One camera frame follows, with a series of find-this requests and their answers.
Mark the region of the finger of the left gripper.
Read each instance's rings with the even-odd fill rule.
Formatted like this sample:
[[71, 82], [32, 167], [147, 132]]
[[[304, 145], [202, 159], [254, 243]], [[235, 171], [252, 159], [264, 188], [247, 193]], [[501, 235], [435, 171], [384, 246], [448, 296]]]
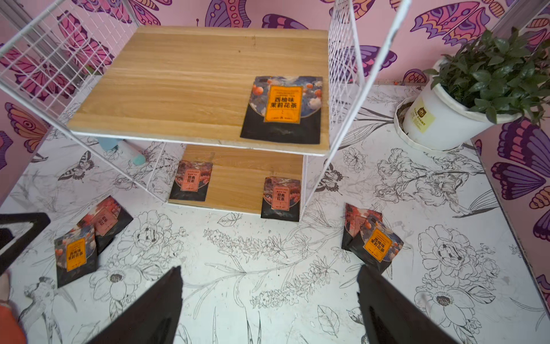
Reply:
[[46, 213], [1, 214], [1, 274], [47, 228]]

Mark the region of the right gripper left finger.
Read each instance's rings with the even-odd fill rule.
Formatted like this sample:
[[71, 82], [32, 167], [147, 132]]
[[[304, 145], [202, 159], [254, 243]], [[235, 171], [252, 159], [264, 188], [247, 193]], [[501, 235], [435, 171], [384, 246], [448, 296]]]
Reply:
[[91, 343], [172, 343], [183, 305], [180, 267], [171, 268]]

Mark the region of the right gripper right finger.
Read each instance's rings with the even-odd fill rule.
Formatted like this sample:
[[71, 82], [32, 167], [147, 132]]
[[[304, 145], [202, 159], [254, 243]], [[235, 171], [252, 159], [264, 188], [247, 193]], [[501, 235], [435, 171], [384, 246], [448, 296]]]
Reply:
[[370, 343], [455, 343], [378, 271], [361, 266], [358, 302]]

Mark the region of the orange tea bag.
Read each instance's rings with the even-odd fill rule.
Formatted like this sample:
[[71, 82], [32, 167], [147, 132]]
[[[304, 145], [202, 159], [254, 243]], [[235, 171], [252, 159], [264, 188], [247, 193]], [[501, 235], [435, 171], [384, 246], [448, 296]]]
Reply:
[[389, 268], [399, 254], [404, 241], [374, 216], [368, 216], [360, 232], [352, 240], [349, 250], [367, 266], [380, 274]]
[[95, 272], [98, 268], [93, 225], [74, 228], [54, 241], [57, 287]]
[[240, 137], [273, 143], [320, 143], [322, 77], [258, 76]]

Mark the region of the red tea bag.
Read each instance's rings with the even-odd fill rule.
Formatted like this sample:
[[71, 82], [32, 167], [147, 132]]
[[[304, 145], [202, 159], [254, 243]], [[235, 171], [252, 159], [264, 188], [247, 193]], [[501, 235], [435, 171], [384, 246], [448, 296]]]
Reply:
[[92, 226], [97, 253], [100, 255], [131, 222], [133, 217], [112, 196], [103, 199], [78, 223], [78, 228]]
[[213, 163], [181, 160], [169, 201], [204, 202], [209, 189]]
[[360, 232], [361, 226], [366, 222], [368, 216], [374, 216], [382, 221], [382, 213], [372, 209], [361, 209], [351, 204], [345, 205], [345, 224], [342, 235], [342, 249], [349, 251], [352, 240]]
[[282, 177], [265, 178], [262, 194], [262, 219], [298, 222], [301, 209], [301, 181]]

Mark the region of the bottom wooden shelf board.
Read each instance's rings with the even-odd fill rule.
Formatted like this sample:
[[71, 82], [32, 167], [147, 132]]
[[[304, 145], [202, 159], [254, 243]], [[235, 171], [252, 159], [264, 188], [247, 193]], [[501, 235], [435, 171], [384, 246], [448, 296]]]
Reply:
[[182, 159], [212, 163], [213, 169], [206, 198], [168, 198], [168, 203], [179, 206], [260, 214], [265, 178], [302, 178], [303, 157], [290, 153], [188, 145]]

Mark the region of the wooden shelf board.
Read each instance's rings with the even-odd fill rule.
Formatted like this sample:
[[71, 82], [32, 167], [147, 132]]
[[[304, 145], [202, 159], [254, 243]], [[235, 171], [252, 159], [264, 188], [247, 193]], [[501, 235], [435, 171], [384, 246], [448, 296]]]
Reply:
[[327, 78], [328, 33], [142, 26], [67, 125], [98, 137], [328, 153], [328, 105], [317, 145], [240, 137], [254, 79], [264, 75]]
[[168, 203], [179, 206], [260, 214], [265, 178], [302, 178], [303, 157], [290, 153], [188, 145], [182, 159], [212, 163], [213, 169], [206, 198], [168, 198]]

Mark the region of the middle wooden shelf board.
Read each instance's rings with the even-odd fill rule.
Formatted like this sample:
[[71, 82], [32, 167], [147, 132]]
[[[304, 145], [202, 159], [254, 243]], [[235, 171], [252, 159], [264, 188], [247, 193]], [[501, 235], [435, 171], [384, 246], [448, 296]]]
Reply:
[[67, 125], [98, 137], [328, 153], [328, 105], [317, 145], [240, 137], [254, 79], [264, 75], [327, 78], [328, 33], [142, 26]]

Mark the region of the green potted plant white pot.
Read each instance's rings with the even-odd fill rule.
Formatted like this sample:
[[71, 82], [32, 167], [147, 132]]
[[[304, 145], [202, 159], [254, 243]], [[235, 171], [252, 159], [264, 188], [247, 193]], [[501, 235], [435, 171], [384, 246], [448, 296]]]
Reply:
[[486, 31], [424, 73], [428, 84], [395, 121], [419, 150], [450, 151], [520, 118], [538, 126], [549, 109], [549, 41], [531, 47], [517, 29], [508, 38]]

